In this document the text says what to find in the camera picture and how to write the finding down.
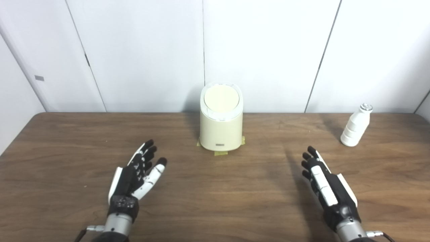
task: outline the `masking tape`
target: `masking tape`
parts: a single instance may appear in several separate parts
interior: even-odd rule
[[[214,151],[214,156],[228,155],[228,151]]]

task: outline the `white finger segment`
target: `white finger segment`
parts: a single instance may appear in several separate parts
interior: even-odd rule
[[[326,162],[324,161],[323,157],[319,154],[319,152],[317,150],[315,150],[316,154],[318,155],[318,158],[316,160],[321,161],[322,163],[324,163],[324,165],[326,166],[327,170],[331,173],[329,167],[327,166]]]
[[[316,186],[321,192],[324,200],[326,201],[327,206],[333,206],[338,203],[335,194],[333,193],[332,188],[329,185],[329,182],[326,179],[323,171],[320,166],[314,166],[311,169],[312,176],[315,179]]]

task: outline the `fingertip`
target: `fingertip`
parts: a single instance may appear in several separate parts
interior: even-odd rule
[[[319,158],[316,154],[316,149],[312,146],[308,146],[307,151],[315,158]]]
[[[301,174],[308,180],[312,178],[311,174],[308,171],[302,171]]]
[[[309,159],[309,158],[311,158],[312,156],[311,156],[311,155],[309,155],[309,154],[308,154],[308,153],[306,153],[306,152],[303,152],[302,157],[303,157],[303,159],[308,160],[308,159]]]
[[[308,165],[307,161],[301,161],[301,166],[303,168],[305,168],[306,170],[309,170],[309,165]]]
[[[159,164],[162,164],[163,166],[166,166],[167,165],[167,159],[164,158],[164,157],[161,157],[160,159],[158,159],[156,166],[159,165]]]

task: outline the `cable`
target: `cable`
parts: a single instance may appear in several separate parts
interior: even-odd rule
[[[86,234],[86,229],[85,230],[81,230],[81,232],[79,232],[78,237],[76,237],[74,242],[79,242],[83,236]]]
[[[385,238],[387,238],[390,242],[396,242],[396,241],[394,241],[394,239],[392,239],[391,237],[389,237],[388,234],[386,234],[386,233],[383,233],[382,236],[384,236]]]

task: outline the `white plastic panel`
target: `white plastic panel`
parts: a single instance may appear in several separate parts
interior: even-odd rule
[[[245,112],[304,112],[339,0],[203,0],[206,83]]]
[[[199,109],[201,0],[68,0],[109,112]]]
[[[430,89],[430,1],[342,1],[307,112],[414,112]]]
[[[47,111],[105,112],[65,1],[0,0],[0,28]]]
[[[427,97],[420,108],[417,110],[417,114],[423,116],[428,122],[430,122],[430,97]]]
[[[0,36],[0,155],[35,115],[45,110]]]

